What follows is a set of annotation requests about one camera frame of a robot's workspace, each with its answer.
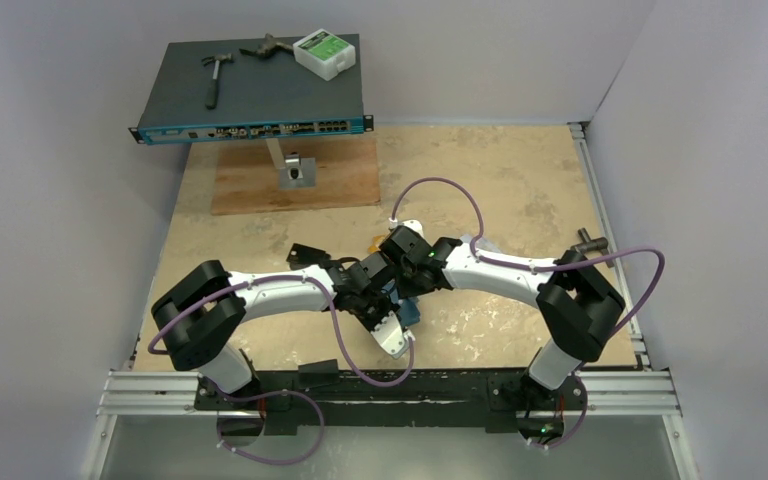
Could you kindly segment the blue leather card holder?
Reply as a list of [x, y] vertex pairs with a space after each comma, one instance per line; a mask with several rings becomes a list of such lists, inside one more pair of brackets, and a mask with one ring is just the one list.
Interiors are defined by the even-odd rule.
[[398, 301], [399, 310], [397, 316], [403, 328], [409, 328], [420, 322], [419, 299], [416, 297], [404, 298]]

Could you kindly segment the black credit card stack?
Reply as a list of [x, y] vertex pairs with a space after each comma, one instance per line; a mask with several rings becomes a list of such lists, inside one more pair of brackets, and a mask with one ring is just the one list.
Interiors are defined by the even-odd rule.
[[294, 243], [287, 255], [286, 262], [291, 270], [301, 270], [310, 266], [321, 266], [332, 260], [326, 251], [307, 245]]

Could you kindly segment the orange credit card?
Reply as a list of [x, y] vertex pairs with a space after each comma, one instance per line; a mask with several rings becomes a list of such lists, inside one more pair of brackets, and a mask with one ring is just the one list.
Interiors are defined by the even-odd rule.
[[372, 240], [372, 244], [368, 247], [367, 252], [372, 254], [380, 250], [380, 246], [386, 239], [385, 235], [375, 236]]

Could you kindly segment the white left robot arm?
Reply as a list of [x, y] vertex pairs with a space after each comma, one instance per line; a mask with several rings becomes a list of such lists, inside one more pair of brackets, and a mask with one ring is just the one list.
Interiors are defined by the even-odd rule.
[[293, 260], [287, 272], [248, 274], [226, 270], [220, 261], [200, 264], [152, 307], [158, 332], [147, 346], [166, 355], [178, 371], [210, 380], [232, 408], [257, 399], [258, 382], [248, 357], [230, 338], [244, 322], [291, 312], [352, 314], [393, 358], [413, 351], [401, 325], [400, 306], [387, 291], [391, 265], [377, 254], [358, 260], [321, 255], [304, 266]]

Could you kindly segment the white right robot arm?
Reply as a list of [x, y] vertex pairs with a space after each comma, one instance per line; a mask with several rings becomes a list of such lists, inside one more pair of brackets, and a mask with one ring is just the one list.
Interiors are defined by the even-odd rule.
[[474, 290], [537, 309], [550, 338], [521, 381], [524, 399], [536, 407], [556, 399], [575, 370], [600, 358], [626, 307], [613, 285], [575, 250], [558, 259], [514, 257], [455, 238], [429, 243], [404, 225], [378, 249], [393, 265], [402, 296]]

